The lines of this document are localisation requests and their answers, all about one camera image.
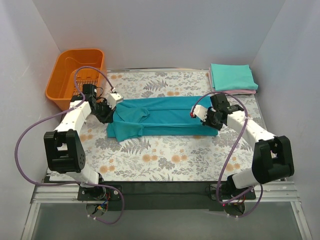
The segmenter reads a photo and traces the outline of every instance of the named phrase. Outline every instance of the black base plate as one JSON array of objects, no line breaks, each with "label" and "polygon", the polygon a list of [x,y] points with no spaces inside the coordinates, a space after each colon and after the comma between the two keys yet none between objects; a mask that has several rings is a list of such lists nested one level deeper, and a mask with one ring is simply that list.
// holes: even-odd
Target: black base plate
[{"label": "black base plate", "polygon": [[[181,209],[209,209],[223,211],[224,208],[212,199],[208,189],[214,181],[105,181],[100,184],[119,189],[125,199],[126,210],[181,210]],[[108,211],[120,211],[122,202],[119,194],[110,192]],[[248,192],[246,199],[254,200],[254,192]],[[79,188],[79,201],[95,201],[90,195]]]}]

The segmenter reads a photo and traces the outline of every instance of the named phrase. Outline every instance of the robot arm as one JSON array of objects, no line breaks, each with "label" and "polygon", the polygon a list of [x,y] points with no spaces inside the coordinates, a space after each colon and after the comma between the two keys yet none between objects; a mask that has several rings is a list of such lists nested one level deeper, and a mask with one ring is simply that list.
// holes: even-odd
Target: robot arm
[{"label": "robot arm", "polygon": [[[225,124],[240,134],[246,120],[244,110],[239,105],[230,106],[223,93],[210,99],[212,107],[207,109],[197,105],[194,115],[200,118],[203,125],[221,130]],[[248,119],[242,137],[253,149],[252,167],[228,176],[226,187],[230,192],[294,174],[291,145],[286,136],[275,136]]]},{"label": "robot arm", "polygon": [[[81,182],[82,187],[92,188],[86,183],[98,184],[103,179],[86,165],[86,154],[79,138],[80,130],[90,114],[95,115],[101,123],[112,123],[116,105],[123,101],[123,97],[114,92],[107,99],[98,101],[100,98],[97,98],[95,85],[84,84],[82,88],[85,101],[68,112],[54,131],[45,133],[44,145],[50,170],[72,177]],[[82,99],[81,95],[73,96],[70,108],[74,108]]]}]

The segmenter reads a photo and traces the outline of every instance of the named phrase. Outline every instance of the floral tablecloth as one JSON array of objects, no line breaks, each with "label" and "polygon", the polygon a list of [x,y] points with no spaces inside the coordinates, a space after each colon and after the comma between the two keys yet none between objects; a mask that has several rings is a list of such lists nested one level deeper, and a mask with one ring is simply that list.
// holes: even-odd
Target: floral tablecloth
[{"label": "floral tablecloth", "polygon": [[[113,72],[108,78],[124,99],[202,96],[210,91],[205,71]],[[255,97],[238,95],[238,98],[247,107],[249,116],[265,127]],[[106,127],[90,115],[80,133],[86,164],[101,173],[106,181],[217,181],[238,136],[224,126],[216,137],[146,136],[117,142],[115,138],[108,138]],[[252,158],[251,147],[242,139],[223,180],[250,168]],[[70,180],[56,172],[48,174],[51,181]]]}]

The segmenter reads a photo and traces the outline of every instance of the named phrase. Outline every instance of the teal cloth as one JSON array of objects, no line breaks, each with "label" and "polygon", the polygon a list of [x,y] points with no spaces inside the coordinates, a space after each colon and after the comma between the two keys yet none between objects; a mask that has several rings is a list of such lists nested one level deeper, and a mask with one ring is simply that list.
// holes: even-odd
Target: teal cloth
[{"label": "teal cloth", "polygon": [[[121,142],[141,136],[216,136],[216,129],[203,126],[199,118],[190,117],[191,108],[199,98],[173,96],[124,100],[117,104],[113,123],[106,128],[108,138],[116,137]],[[210,98],[205,97],[199,104],[210,107]]]},{"label": "teal cloth", "polygon": [[211,87],[215,88],[214,75],[212,74],[212,68],[211,67],[210,67],[210,74],[211,74]]},{"label": "teal cloth", "polygon": [[257,90],[249,65],[211,64],[212,87],[216,91]]}]

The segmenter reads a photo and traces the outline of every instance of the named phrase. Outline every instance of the fabric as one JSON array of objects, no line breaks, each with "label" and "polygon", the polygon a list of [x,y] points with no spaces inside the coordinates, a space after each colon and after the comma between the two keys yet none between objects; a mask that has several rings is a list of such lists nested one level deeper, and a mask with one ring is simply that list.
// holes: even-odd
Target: fabric
[{"label": "fabric", "polygon": [[[216,92],[215,83],[214,83],[213,77],[212,77],[211,66],[209,67],[208,77],[209,77],[209,83],[210,83],[210,87],[212,88],[212,91]],[[226,90],[226,91],[221,91],[221,92],[224,92],[224,93],[230,94],[230,95],[244,95],[244,94],[256,94],[257,93],[256,90],[250,90],[250,89]]]},{"label": "fabric", "polygon": [[[212,89],[205,71],[109,72],[113,86],[124,99],[201,96]],[[238,104],[227,97],[230,104]],[[238,95],[250,117],[265,127],[254,95]],[[80,140],[86,164],[105,181],[217,181],[238,133],[223,126],[218,136],[143,136],[118,142],[107,137],[106,125],[90,114],[81,128]],[[228,165],[228,175],[251,168],[254,152],[242,137]],[[72,181],[49,173],[51,181]]]},{"label": "fabric", "polygon": [[[124,100],[107,126],[108,138],[121,142],[141,136],[203,135],[216,136],[218,131],[191,118],[190,110],[199,96],[173,96]],[[199,103],[208,108],[209,97]]]},{"label": "fabric", "polygon": [[211,64],[213,87],[216,91],[257,90],[249,65]]}]

